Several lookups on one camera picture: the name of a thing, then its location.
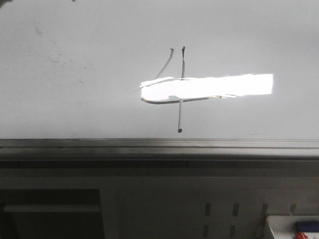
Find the grey pegboard panel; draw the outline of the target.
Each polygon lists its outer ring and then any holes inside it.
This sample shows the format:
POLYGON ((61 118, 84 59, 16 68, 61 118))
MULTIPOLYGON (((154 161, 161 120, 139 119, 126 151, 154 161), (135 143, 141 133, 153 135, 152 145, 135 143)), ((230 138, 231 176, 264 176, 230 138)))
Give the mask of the grey pegboard panel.
POLYGON ((268 239, 269 215, 318 215, 319 179, 110 177, 100 197, 107 239, 268 239))

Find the white storage bin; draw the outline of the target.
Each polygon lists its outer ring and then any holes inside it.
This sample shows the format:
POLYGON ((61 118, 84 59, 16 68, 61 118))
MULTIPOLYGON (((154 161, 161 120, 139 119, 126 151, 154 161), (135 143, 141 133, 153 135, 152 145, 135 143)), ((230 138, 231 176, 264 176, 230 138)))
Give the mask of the white storage bin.
POLYGON ((264 227, 265 239, 294 239, 296 222, 318 221, 318 216, 274 216, 266 217, 264 227))

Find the dark blue eraser block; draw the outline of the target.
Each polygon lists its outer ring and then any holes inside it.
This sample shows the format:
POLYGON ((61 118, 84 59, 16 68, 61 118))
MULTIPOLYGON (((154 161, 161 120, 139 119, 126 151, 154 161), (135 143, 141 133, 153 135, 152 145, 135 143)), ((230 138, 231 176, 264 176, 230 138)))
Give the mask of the dark blue eraser block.
POLYGON ((318 233, 319 221, 298 221, 295 222, 295 228, 298 232, 303 233, 318 233))

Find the red small object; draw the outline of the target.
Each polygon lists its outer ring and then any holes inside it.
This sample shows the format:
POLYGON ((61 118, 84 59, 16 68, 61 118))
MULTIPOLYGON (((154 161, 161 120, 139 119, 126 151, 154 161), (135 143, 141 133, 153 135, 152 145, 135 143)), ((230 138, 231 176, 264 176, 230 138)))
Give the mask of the red small object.
POLYGON ((309 239, 309 237, 304 232, 296 232, 294 239, 309 239))

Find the white whiteboard with metal frame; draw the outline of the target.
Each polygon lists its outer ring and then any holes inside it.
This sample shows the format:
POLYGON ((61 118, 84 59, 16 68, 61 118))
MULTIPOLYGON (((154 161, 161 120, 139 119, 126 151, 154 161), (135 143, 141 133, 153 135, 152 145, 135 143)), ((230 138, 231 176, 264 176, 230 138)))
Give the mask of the white whiteboard with metal frame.
POLYGON ((0 3, 0 154, 319 155, 316 0, 0 3), (273 75, 270 95, 153 105, 164 75, 273 75))

